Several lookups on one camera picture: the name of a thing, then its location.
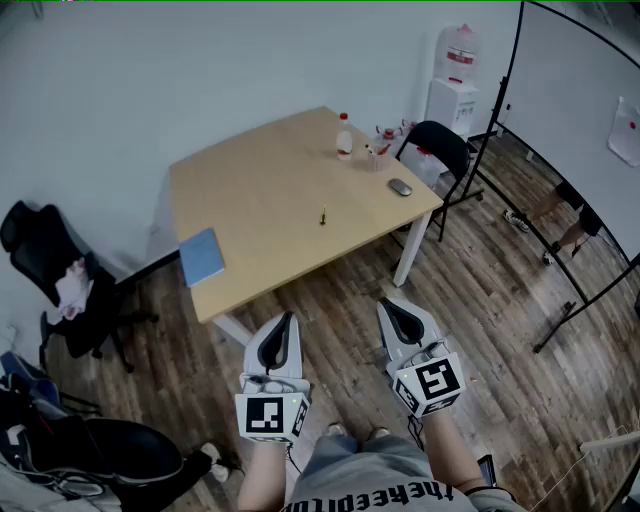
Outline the person's grey printed shirt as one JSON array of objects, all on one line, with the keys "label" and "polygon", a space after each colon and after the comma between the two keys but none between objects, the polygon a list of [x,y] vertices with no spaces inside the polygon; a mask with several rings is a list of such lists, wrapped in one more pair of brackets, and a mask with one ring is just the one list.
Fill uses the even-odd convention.
[{"label": "person's grey printed shirt", "polygon": [[301,479],[281,512],[527,512],[499,487],[461,492],[428,475],[349,465]]}]

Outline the white furniture frame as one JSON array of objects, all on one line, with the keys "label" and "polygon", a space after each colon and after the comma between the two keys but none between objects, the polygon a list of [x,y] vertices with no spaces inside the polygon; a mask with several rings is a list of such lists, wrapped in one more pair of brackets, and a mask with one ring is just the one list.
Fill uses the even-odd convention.
[{"label": "white furniture frame", "polygon": [[579,451],[587,454],[594,450],[613,449],[640,442],[640,429],[629,431],[620,426],[614,429],[606,438],[586,441],[579,445]]}]

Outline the person's right forearm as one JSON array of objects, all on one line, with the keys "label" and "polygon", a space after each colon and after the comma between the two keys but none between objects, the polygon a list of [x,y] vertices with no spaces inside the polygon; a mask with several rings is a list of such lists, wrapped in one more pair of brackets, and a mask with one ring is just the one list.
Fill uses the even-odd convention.
[{"label": "person's right forearm", "polygon": [[423,426],[426,455],[436,480],[463,493],[485,486],[480,466],[448,409],[425,416]]}]

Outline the black office chair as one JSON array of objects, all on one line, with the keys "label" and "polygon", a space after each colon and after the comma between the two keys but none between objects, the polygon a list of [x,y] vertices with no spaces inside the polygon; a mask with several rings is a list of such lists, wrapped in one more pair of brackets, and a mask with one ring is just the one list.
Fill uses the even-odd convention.
[{"label": "black office chair", "polygon": [[[24,202],[17,202],[0,224],[0,244],[10,256],[12,266],[36,285],[57,308],[59,319],[50,320],[46,313],[40,317],[42,342],[40,363],[46,364],[46,349],[53,335],[66,342],[71,357],[77,359],[87,353],[102,357],[101,347],[110,339],[125,370],[134,371],[127,360],[119,329],[144,322],[156,323],[159,316],[152,312],[135,310],[125,314],[122,307],[126,291],[119,288],[116,278],[99,262],[96,256],[81,250],[73,242],[57,207],[46,205],[35,211]],[[83,313],[73,320],[64,320],[58,312],[59,296],[55,283],[65,275],[66,269],[81,257],[85,258],[93,288]]]}]

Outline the white and pink cloth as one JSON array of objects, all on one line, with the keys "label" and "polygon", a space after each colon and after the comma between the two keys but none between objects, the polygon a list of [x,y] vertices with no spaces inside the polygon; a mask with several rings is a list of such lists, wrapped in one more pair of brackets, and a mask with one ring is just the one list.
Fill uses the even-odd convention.
[{"label": "white and pink cloth", "polygon": [[59,296],[58,312],[62,319],[71,321],[85,311],[93,284],[84,257],[66,269],[65,275],[55,283]]}]

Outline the white table leg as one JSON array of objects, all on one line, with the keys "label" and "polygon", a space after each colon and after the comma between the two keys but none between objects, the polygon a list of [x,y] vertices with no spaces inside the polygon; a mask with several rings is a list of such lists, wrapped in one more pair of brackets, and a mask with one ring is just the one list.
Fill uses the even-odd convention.
[{"label": "white table leg", "polygon": [[431,213],[428,212],[412,222],[400,260],[394,271],[393,283],[396,287],[401,287],[405,283],[430,219]]},{"label": "white table leg", "polygon": [[246,346],[253,334],[232,315],[219,315],[212,320],[213,324],[229,339]]}]

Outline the blue notebook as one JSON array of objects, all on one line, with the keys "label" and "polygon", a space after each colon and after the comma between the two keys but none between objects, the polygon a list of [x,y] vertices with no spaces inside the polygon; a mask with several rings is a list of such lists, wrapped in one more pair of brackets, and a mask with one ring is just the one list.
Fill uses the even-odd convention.
[{"label": "blue notebook", "polygon": [[212,228],[181,242],[179,254],[185,282],[189,288],[225,270],[224,259]]}]

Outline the blue bag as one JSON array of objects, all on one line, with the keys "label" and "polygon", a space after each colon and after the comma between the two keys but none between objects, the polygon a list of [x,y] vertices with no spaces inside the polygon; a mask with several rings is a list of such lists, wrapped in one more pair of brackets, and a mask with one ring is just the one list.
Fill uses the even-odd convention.
[{"label": "blue bag", "polygon": [[50,419],[67,415],[56,384],[45,373],[11,351],[0,355],[0,365],[8,377],[9,386],[24,392],[40,413]]}]

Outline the large dispenser water jug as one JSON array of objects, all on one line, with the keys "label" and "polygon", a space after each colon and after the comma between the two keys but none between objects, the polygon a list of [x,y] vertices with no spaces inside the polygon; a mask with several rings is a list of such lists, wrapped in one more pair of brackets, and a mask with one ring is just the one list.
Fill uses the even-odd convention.
[{"label": "large dispenser water jug", "polygon": [[436,43],[434,77],[474,86],[480,49],[480,34],[467,24],[444,28]]}]

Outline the clear red-capped water bottle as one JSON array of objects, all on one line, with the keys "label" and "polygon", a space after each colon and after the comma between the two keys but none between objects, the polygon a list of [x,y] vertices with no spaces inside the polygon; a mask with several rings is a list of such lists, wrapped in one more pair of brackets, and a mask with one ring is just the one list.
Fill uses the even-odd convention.
[{"label": "clear red-capped water bottle", "polygon": [[348,161],[353,153],[353,135],[346,112],[339,114],[340,126],[336,137],[336,154],[340,160]]}]

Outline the person's left forearm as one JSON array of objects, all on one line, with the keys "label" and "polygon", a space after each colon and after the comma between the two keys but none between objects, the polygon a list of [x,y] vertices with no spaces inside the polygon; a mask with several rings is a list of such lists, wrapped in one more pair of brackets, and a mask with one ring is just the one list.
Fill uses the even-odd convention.
[{"label": "person's left forearm", "polygon": [[238,496],[238,512],[280,512],[286,494],[283,443],[256,442]]}]

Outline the black-framed rolling whiteboard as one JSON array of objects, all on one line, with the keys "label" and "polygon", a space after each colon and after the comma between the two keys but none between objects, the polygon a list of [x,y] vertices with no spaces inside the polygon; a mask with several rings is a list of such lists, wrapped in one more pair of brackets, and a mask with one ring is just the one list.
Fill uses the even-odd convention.
[{"label": "black-framed rolling whiteboard", "polygon": [[607,147],[620,97],[640,106],[640,62],[559,11],[520,2],[488,126],[518,139],[599,216],[627,263],[616,283],[640,266],[640,166],[630,167]]}]

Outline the person's blue denim shorts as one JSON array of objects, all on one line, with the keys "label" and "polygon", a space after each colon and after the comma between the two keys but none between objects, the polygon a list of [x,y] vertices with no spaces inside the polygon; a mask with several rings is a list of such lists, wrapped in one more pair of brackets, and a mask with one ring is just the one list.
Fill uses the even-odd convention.
[{"label": "person's blue denim shorts", "polygon": [[344,435],[318,439],[290,499],[328,498],[386,489],[411,479],[433,477],[415,443],[389,434],[359,444]]}]

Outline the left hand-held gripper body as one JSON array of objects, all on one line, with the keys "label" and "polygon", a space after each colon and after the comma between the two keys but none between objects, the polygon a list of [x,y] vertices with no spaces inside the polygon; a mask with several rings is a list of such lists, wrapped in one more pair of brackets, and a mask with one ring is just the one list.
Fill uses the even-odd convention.
[{"label": "left hand-held gripper body", "polygon": [[254,442],[294,443],[311,408],[311,385],[305,379],[240,375],[235,395],[241,437]]}]

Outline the white water dispenser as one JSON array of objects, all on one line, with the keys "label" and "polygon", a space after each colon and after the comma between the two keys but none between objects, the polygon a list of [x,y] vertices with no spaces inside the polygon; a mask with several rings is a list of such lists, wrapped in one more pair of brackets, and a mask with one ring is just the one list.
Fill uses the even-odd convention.
[{"label": "white water dispenser", "polygon": [[478,93],[472,85],[434,78],[429,85],[424,119],[438,122],[467,140]]}]

